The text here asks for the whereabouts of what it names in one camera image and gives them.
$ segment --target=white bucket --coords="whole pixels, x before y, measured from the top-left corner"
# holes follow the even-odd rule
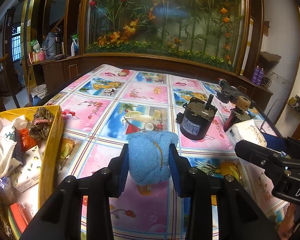
[[[38,96],[40,99],[42,99],[46,96],[47,91],[48,91],[47,85],[42,84],[40,86],[31,89],[31,96],[32,98],[34,98],[34,96]]]

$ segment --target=screw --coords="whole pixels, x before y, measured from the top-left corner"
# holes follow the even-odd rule
[[[291,171],[289,171],[289,170],[284,170],[284,174],[286,174],[287,176],[290,176],[290,175],[291,175]]]
[[[227,181],[231,182],[231,181],[234,181],[234,176],[232,176],[232,175],[230,175],[230,174],[227,174],[227,175],[225,176],[225,179],[226,179]]]
[[[108,167],[101,169],[101,174],[108,174],[110,172],[110,169]]]
[[[66,182],[71,182],[71,181],[74,181],[74,180],[76,180],[76,179],[77,179],[77,178],[76,178],[75,176],[72,176],[72,175],[65,177],[65,181],[66,181]]]
[[[189,168],[189,172],[190,172],[191,174],[196,174],[196,173],[198,172],[198,169],[195,168],[195,167],[191,167],[191,168]]]

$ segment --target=brown knob on motor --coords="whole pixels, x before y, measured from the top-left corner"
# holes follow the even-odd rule
[[[250,100],[248,100],[247,98],[243,97],[243,96],[239,96],[236,106],[241,109],[242,111],[247,111],[249,106],[250,106],[251,102]]]

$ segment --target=table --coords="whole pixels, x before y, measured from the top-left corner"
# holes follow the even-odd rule
[[[119,156],[130,133],[164,130],[179,136],[177,150],[192,166],[209,175],[223,177],[232,174],[250,193],[259,207],[278,224],[284,217],[286,202],[271,195],[271,180],[261,168],[242,165],[234,145],[223,131],[232,103],[213,98],[218,112],[204,139],[192,141],[179,131],[175,119],[183,112],[182,105],[192,96],[205,99],[216,95],[220,87],[165,73],[130,70],[101,65],[81,76],[56,94],[47,104],[58,104],[65,115],[63,139],[73,144],[73,150],[62,168],[58,167],[58,182],[65,176],[90,176],[108,166]],[[104,93],[115,88],[113,93]],[[261,126],[264,114],[257,109],[255,123]],[[266,133],[280,136],[268,121]],[[213,239],[218,239],[217,207],[213,206]],[[125,190],[118,199],[110,199],[110,211],[115,239],[182,239],[185,237],[189,199],[180,199],[172,179],[156,185],[139,186],[128,175]],[[82,237],[86,233],[86,206],[82,208]]]

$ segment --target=blue towel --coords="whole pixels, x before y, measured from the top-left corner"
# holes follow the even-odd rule
[[[178,144],[172,132],[136,132],[129,139],[129,171],[138,185],[156,184],[170,178],[169,145]]]

